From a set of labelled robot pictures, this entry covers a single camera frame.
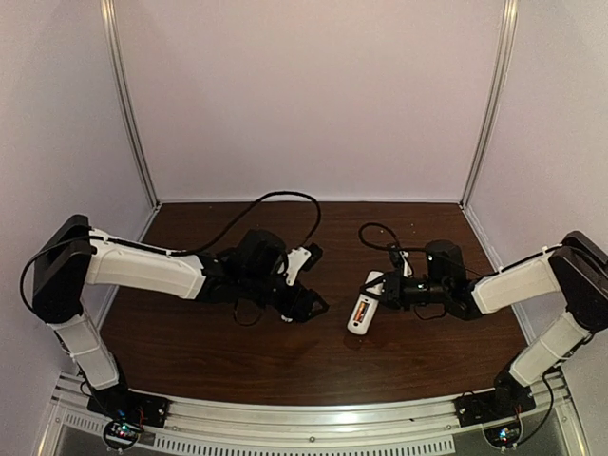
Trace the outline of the white remote control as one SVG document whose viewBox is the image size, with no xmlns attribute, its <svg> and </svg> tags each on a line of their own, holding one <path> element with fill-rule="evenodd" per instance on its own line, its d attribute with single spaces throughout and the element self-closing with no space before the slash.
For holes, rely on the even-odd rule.
<svg viewBox="0 0 608 456">
<path fill-rule="evenodd" d="M 359 296 L 352 309 L 347 329 L 355 335 L 365 335 L 371 325 L 384 289 L 384 274 L 379 271 L 369 272 L 360 287 Z"/>
</svg>

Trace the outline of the orange battery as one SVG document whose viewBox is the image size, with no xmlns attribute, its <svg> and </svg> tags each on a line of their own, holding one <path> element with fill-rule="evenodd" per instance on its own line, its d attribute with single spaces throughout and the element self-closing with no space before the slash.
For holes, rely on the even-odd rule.
<svg viewBox="0 0 608 456">
<path fill-rule="evenodd" d="M 366 301 L 361 301 L 358 305 L 358 307 L 355 309 L 355 314 L 354 314 L 354 318 L 353 321 L 355 323 L 361 323 L 364 318 L 365 318 L 365 314 L 369 308 L 370 304 Z"/>
</svg>

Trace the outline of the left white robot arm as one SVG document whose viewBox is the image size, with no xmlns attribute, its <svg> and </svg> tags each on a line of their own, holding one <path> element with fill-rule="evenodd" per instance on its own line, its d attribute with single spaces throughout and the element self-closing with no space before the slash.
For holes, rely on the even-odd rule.
<svg viewBox="0 0 608 456">
<path fill-rule="evenodd" d="M 217 254 L 169 250 L 113 237 L 74 215 L 23 267 L 23 276 L 33 275 L 32 291 L 19 294 L 63 343 L 93 400 L 106 414 L 124 417 L 134 394 L 84 308 L 84 286 L 115 285 L 208 304 L 250 301 L 276 309 L 287 322 L 305 323 L 329 309 L 298 279 L 322 255 L 314 243 L 288 249 L 262 229 L 249 230 L 237 246 Z"/>
</svg>

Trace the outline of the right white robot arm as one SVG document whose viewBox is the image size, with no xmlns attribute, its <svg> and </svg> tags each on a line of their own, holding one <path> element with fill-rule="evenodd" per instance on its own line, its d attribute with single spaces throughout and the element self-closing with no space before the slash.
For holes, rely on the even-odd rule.
<svg viewBox="0 0 608 456">
<path fill-rule="evenodd" d="M 495 379 L 493 401 L 502 409 L 520 404 L 532 384 L 607 328 L 607 255 L 579 231 L 475 279 L 466 274 L 461 248 L 449 240 L 419 248 L 427 261 L 423 277 L 415 276 L 409 264 L 414 248 L 394 241 L 384 250 L 393 269 L 368 274 L 347 323 L 351 333 L 367 333 L 381 306 L 413 310 L 439 304 L 444 314 L 471 321 L 533 297 L 563 296 L 561 315 Z"/>
</svg>

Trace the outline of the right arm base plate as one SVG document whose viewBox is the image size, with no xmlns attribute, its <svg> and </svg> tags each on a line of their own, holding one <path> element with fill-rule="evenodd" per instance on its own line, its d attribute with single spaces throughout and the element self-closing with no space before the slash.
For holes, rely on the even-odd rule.
<svg viewBox="0 0 608 456">
<path fill-rule="evenodd" d="M 495 389 L 467 391 L 456 397 L 453 405 L 461 428 L 515 418 L 519 413 L 536 408 L 530 389 L 525 389 L 516 399 L 508 395 L 501 397 Z"/>
</svg>

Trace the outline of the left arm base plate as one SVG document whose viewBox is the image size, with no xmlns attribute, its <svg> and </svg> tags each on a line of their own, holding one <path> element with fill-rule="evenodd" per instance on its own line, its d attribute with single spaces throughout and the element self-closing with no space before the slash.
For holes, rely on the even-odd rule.
<svg viewBox="0 0 608 456">
<path fill-rule="evenodd" d="M 170 401 L 166 397 L 132 390 L 93 392 L 86 408 L 107 418 L 129 424 L 163 428 Z"/>
</svg>

